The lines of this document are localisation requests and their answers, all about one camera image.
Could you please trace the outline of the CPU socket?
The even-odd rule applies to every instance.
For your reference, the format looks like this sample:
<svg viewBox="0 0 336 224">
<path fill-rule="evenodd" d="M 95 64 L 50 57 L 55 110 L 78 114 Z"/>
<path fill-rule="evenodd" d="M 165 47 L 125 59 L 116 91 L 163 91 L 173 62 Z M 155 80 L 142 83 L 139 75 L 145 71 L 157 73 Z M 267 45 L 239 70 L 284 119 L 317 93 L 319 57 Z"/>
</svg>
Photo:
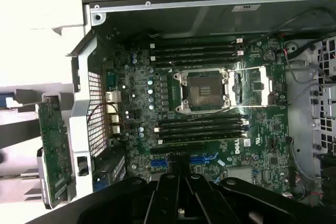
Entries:
<svg viewBox="0 0 336 224">
<path fill-rule="evenodd" d="M 225 91 L 228 72 L 223 68 L 187 69 L 172 75 L 179 98 L 175 111 L 185 115 L 228 111 L 231 101 Z"/>
</svg>

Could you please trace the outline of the perforated metal disk bay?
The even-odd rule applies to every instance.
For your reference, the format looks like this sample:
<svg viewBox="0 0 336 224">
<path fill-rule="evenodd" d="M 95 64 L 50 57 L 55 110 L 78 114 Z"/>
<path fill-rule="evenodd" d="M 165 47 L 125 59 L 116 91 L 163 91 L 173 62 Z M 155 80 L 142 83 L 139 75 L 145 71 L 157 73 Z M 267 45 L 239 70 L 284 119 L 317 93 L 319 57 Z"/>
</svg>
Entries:
<svg viewBox="0 0 336 224">
<path fill-rule="evenodd" d="M 319 152 L 336 157 L 336 36 L 321 42 L 317 57 L 321 71 L 311 92 L 314 145 Z"/>
</svg>

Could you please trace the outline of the blue expansion slot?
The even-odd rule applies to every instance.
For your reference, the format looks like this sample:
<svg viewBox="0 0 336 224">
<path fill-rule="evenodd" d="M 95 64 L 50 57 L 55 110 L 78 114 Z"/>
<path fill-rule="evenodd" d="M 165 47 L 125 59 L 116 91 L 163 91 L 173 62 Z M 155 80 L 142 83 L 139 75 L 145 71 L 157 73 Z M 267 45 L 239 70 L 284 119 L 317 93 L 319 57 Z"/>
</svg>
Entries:
<svg viewBox="0 0 336 224">
<path fill-rule="evenodd" d="M 190 164 L 208 164 L 211 160 L 216 157 L 205 157 L 205 156 L 193 156 L 190 157 Z M 152 159 L 151 167 L 167 167 L 168 160 L 165 159 Z"/>
</svg>

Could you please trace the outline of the green Dell motherboard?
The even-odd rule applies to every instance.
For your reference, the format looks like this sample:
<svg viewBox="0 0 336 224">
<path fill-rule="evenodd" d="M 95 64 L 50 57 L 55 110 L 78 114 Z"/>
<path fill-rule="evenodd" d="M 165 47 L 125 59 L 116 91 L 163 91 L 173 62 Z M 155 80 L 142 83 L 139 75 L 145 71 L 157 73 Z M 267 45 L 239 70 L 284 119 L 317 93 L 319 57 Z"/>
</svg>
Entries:
<svg viewBox="0 0 336 224">
<path fill-rule="evenodd" d="M 157 62 L 150 61 L 149 45 L 174 45 L 197 42 L 244 40 L 231 46 L 242 48 L 244 55 L 233 58 L 239 62 L 222 66 L 201 66 L 188 68 L 155 68 Z M 263 54 L 272 49 L 276 60 L 266 62 Z M 180 39 L 144 39 L 117 45 L 109 53 L 102 66 L 106 127 L 109 137 L 120 142 L 126 151 L 127 174 L 151 181 L 167 167 L 151 167 L 152 159 L 165 159 L 168 155 L 183 154 L 216 157 L 208 164 L 190 164 L 193 173 L 207 176 L 218 184 L 227 178 L 229 167 L 251 166 L 254 185 L 277 192 L 287 193 L 289 185 L 289 151 L 285 141 L 288 135 L 288 101 L 286 86 L 286 61 L 284 42 L 278 37 L 255 39 L 246 36 L 196 37 Z M 196 59 L 183 61 L 206 61 L 216 59 Z M 267 76 L 272 81 L 269 105 L 262 108 L 230 107 L 228 111 L 212 114 L 185 115 L 175 111 L 179 95 L 173 84 L 172 75 L 187 69 L 223 68 L 228 70 L 265 66 Z M 179 143 L 159 145 L 162 139 L 154 132 L 159 120 L 197 118 L 218 114 L 247 114 L 249 119 L 238 119 L 248 125 L 246 138 L 209 142 Z"/>
</svg>

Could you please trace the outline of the open grey PC case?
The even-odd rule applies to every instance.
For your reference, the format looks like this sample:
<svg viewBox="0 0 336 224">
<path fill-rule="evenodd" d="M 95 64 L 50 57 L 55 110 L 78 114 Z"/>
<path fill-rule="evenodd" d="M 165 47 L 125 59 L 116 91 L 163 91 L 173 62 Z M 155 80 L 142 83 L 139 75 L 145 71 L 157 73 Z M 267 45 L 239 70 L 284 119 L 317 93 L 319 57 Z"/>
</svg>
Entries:
<svg viewBox="0 0 336 224">
<path fill-rule="evenodd" d="M 336 0 L 83 0 L 83 7 L 86 35 L 71 53 L 70 136 L 79 195 L 138 177 L 127 174 L 125 147 L 106 127 L 102 66 L 115 46 L 144 39 L 278 37 L 285 50 L 290 158 L 290 189 L 280 195 L 336 210 L 336 157 L 318 151 L 311 127 L 311 92 L 321 71 L 317 51 L 336 36 Z M 181 173 L 177 206 L 178 220 L 204 218 Z"/>
</svg>

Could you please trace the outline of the silver socket cover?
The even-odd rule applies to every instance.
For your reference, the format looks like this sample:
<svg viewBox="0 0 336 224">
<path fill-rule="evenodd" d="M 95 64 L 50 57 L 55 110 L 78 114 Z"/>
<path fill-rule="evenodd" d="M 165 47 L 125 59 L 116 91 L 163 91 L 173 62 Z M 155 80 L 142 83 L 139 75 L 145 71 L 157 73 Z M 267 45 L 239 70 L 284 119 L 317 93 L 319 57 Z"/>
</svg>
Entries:
<svg viewBox="0 0 336 224">
<path fill-rule="evenodd" d="M 269 105 L 272 81 L 265 66 L 228 70 L 227 73 L 225 95 L 231 107 L 262 108 Z"/>
</svg>

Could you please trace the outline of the round coin battery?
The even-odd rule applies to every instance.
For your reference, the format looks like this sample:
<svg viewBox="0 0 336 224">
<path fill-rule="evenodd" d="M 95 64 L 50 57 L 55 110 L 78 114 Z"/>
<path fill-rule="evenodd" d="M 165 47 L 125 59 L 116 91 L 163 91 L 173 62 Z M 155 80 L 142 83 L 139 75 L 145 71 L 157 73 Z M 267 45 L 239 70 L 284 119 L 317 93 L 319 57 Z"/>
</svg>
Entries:
<svg viewBox="0 0 336 224">
<path fill-rule="evenodd" d="M 276 52 L 272 49 L 268 49 L 263 54 L 263 59 L 266 62 L 271 62 L 276 60 Z"/>
</svg>

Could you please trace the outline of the silver chipset heatsink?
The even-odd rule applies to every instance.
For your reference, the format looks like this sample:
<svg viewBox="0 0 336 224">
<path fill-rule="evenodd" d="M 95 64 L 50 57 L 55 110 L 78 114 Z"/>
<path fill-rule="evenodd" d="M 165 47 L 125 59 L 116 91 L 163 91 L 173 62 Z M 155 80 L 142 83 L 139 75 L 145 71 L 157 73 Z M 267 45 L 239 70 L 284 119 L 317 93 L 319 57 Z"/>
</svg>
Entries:
<svg viewBox="0 0 336 224">
<path fill-rule="evenodd" d="M 251 166 L 229 167 L 227 169 L 228 177 L 235 177 L 251 184 L 254 183 L 253 169 Z"/>
</svg>

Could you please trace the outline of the grey parts rack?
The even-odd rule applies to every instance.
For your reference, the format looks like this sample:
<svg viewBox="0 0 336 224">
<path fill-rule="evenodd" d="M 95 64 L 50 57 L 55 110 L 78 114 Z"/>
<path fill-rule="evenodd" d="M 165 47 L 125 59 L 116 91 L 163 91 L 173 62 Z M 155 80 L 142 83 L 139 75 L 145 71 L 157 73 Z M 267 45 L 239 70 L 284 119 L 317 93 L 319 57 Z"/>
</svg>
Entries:
<svg viewBox="0 0 336 224">
<path fill-rule="evenodd" d="M 74 104 L 72 85 L 51 83 L 0 87 L 0 204 L 32 202 L 45 208 L 37 165 L 37 150 L 42 147 L 42 140 L 36 112 L 36 105 L 42 102 L 44 94 L 59 96 L 72 164 L 68 199 L 55 208 L 70 202 L 76 194 L 69 132 L 69 118 Z"/>
</svg>

